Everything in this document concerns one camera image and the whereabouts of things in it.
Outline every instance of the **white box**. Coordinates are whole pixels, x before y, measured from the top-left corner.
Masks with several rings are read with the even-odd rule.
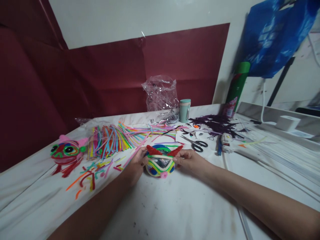
[[[276,128],[285,132],[291,132],[298,126],[301,119],[290,116],[280,116]]]

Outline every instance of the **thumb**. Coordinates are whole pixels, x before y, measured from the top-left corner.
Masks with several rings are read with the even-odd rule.
[[[147,165],[149,162],[149,158],[145,156],[144,158],[141,159],[141,166]]]
[[[181,165],[181,166],[184,166],[185,163],[186,163],[186,160],[183,159],[183,158],[181,158],[181,157],[174,157],[172,160],[173,160],[176,164],[179,164],[179,165]]]

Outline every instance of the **hand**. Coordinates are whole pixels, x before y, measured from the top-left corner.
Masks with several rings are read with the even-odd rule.
[[[147,148],[140,148],[136,155],[131,159],[126,168],[119,175],[119,178],[126,181],[130,187],[134,186],[143,173],[144,166],[148,163],[146,156]]]
[[[173,161],[200,176],[208,166],[211,165],[207,160],[197,154],[194,150],[182,149],[174,158]]]

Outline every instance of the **maroon backdrop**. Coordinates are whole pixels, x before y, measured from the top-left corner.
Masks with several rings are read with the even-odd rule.
[[[141,84],[150,76],[176,79],[178,98],[191,98],[193,106],[211,104],[229,29],[68,50],[48,0],[2,1],[0,24],[0,171],[76,128],[75,117],[146,111]]]

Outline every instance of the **spray can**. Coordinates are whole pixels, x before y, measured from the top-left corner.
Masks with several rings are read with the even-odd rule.
[[[190,106],[191,106],[191,99],[180,100],[180,122],[182,123],[188,122]]]
[[[227,116],[229,118],[233,117],[237,109],[239,99],[240,99],[244,84],[246,82],[249,70],[250,70],[249,62],[241,62],[237,65],[234,71],[233,79],[230,84],[226,104],[223,108],[222,114],[224,116]]]

